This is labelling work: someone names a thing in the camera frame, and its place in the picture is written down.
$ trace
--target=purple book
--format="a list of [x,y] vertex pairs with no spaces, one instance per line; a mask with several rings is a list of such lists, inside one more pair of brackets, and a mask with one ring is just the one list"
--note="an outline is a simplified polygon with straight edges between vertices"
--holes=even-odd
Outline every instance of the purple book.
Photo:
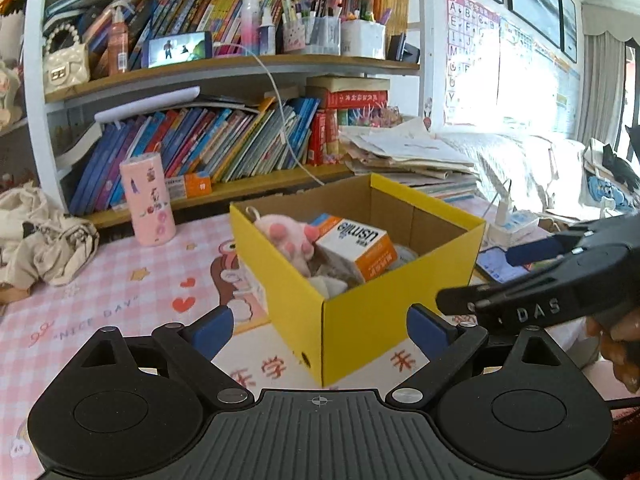
[[136,133],[138,132],[142,124],[145,122],[145,120],[146,120],[146,117],[144,116],[138,117],[136,119],[136,123],[133,125],[132,128],[129,129],[129,132],[127,133],[127,137],[125,138],[124,142],[122,143],[122,146],[120,147],[120,151],[116,155],[116,158],[113,160],[113,164],[109,168],[109,173],[107,174],[107,180],[105,181],[104,186],[102,187],[100,195],[98,195],[98,200],[96,200],[95,202],[96,211],[103,211],[107,209],[108,200],[109,200],[109,197],[111,196],[111,189],[113,188],[113,185],[115,184],[116,179],[120,174],[120,163],[124,160],[125,156],[127,155],[127,150],[129,149],[129,146],[133,142],[133,139],[136,138]]

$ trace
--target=red heart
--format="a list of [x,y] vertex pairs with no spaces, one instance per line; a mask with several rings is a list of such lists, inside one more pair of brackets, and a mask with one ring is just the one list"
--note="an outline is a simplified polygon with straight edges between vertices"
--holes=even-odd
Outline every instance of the red heart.
[[196,299],[193,296],[189,296],[186,300],[182,298],[175,298],[171,306],[176,312],[186,312],[196,303]]

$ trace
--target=pink plush toy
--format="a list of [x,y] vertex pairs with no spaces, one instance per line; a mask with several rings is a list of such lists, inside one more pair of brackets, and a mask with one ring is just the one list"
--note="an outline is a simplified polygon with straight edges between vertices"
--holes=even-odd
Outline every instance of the pink plush toy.
[[284,215],[265,215],[254,225],[291,262],[305,278],[311,277],[306,264],[314,255],[313,242],[318,240],[317,227],[297,222]]

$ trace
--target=phone screen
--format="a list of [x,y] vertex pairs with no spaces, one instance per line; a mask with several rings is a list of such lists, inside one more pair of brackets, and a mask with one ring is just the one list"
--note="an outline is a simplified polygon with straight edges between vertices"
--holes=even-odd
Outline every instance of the phone screen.
[[504,249],[492,247],[478,253],[476,265],[492,280],[499,283],[508,282],[529,272],[525,267],[512,267],[507,263]]

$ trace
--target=black ribbed plate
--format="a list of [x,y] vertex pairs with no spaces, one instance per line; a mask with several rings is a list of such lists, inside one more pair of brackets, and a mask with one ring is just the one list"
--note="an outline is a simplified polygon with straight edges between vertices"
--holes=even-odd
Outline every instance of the black ribbed plate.
[[[215,416],[190,452],[136,480],[497,478],[450,452],[423,415],[387,408],[372,391],[267,390],[254,407]],[[600,477],[585,470],[569,478]]]

